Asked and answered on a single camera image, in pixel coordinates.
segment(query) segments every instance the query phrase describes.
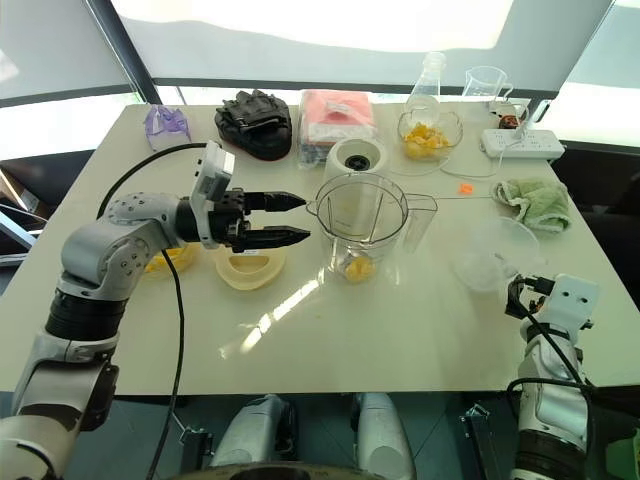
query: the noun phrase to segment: glass bowl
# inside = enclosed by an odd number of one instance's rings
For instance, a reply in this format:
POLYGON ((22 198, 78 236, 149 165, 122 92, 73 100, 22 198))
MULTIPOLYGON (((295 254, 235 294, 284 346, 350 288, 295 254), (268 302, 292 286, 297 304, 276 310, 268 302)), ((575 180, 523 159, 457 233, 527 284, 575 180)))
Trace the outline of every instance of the glass bowl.
POLYGON ((398 135, 405 155, 430 162, 448 157, 462 140, 462 120, 453 112, 443 112, 433 122, 422 113, 414 109, 400 116, 398 135))

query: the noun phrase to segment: plastic measuring cup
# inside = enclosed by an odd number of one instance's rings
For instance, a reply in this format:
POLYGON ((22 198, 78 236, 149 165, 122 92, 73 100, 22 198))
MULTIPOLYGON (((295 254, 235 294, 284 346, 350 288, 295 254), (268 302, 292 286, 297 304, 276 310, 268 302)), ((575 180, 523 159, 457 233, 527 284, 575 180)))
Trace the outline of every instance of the plastic measuring cup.
POLYGON ((531 230, 507 217, 489 220, 472 235, 454 260, 454 271, 467 287, 491 292, 504 280, 526 275, 542 263, 540 243, 531 230))
POLYGON ((414 252, 437 210, 433 197, 405 194, 387 178, 358 172, 329 180, 307 204, 322 227, 328 269, 354 283, 375 274, 405 225, 403 248, 414 252))
POLYGON ((513 85, 507 82, 507 74, 497 67, 473 67, 467 70, 467 83, 462 91, 468 101, 491 102, 500 96, 506 88, 505 98, 513 91, 513 85))

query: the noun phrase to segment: black glove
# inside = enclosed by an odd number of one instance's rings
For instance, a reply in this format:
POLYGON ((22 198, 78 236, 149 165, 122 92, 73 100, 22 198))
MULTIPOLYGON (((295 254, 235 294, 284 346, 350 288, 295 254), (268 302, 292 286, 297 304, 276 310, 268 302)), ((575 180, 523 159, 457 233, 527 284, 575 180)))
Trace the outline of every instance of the black glove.
POLYGON ((291 149, 289 108, 279 98, 254 90, 224 100, 215 117, 220 137, 261 160, 277 160, 291 149))

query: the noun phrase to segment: yellow plastic dish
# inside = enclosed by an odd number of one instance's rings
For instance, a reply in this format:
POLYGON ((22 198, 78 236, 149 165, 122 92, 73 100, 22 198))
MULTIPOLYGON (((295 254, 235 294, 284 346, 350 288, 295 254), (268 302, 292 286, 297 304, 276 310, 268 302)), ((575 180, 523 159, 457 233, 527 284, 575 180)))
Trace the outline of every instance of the yellow plastic dish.
POLYGON ((284 267, 285 248, 247 250, 233 253, 230 248, 211 251, 218 275, 236 290, 256 290, 271 282, 284 267))
MULTIPOLYGON (((181 272, 187 269, 195 259, 196 255, 200 251, 200 245, 197 243, 188 243, 184 247, 170 248, 167 250, 171 263, 176 268, 176 271, 181 272)), ((162 254, 154 256, 147 266, 144 268, 144 272, 157 277, 166 277, 171 275, 171 270, 165 261, 162 254)))

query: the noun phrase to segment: plastic bag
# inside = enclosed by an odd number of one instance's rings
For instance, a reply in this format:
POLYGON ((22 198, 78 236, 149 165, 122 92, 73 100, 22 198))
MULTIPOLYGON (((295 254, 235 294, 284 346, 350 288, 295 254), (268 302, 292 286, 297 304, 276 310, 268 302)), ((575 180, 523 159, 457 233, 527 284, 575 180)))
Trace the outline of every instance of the plastic bag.
POLYGON ((151 105, 144 119, 144 133, 153 151, 191 142, 187 117, 179 108, 151 105))
POLYGON ((300 168, 324 164, 340 140, 378 135, 367 93, 340 90, 304 90, 298 131, 300 168))

